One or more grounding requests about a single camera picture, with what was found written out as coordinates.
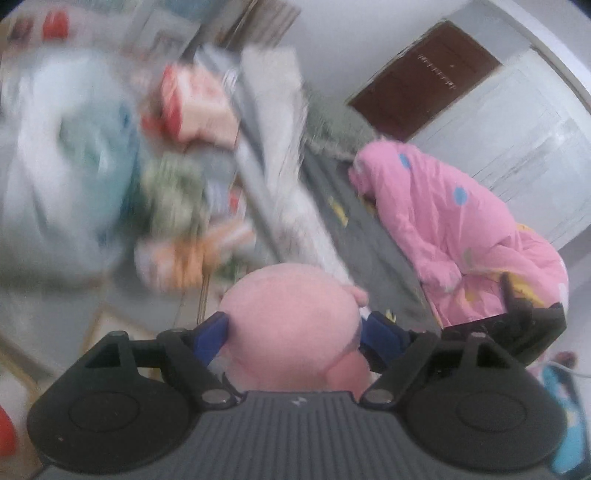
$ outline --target wooden door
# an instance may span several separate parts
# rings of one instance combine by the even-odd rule
[[[444,22],[390,64],[350,103],[378,131],[406,141],[499,62]]]

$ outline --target toy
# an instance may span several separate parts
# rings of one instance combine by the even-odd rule
[[[367,294],[323,270],[279,264],[248,274],[220,303],[230,318],[220,352],[226,376],[239,390],[345,390],[369,387],[359,352],[359,307]]]

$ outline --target blue polka dot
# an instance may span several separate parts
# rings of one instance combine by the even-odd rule
[[[400,162],[402,162],[402,166],[404,168],[406,168],[407,170],[410,170],[410,160],[408,159],[408,157],[404,154],[401,153],[398,158],[400,158]]]
[[[468,201],[468,192],[462,187],[456,187],[453,191],[453,199],[460,207]]]

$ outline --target blanket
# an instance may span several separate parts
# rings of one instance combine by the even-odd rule
[[[566,310],[568,276],[558,252],[468,175],[413,145],[379,141],[358,153],[349,179],[375,199],[443,327],[503,313],[505,271],[516,296],[534,307],[562,302]]]

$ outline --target red and white package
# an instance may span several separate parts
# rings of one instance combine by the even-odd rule
[[[221,82],[199,65],[169,65],[160,88],[163,120],[178,142],[205,140],[234,149],[239,122]]]

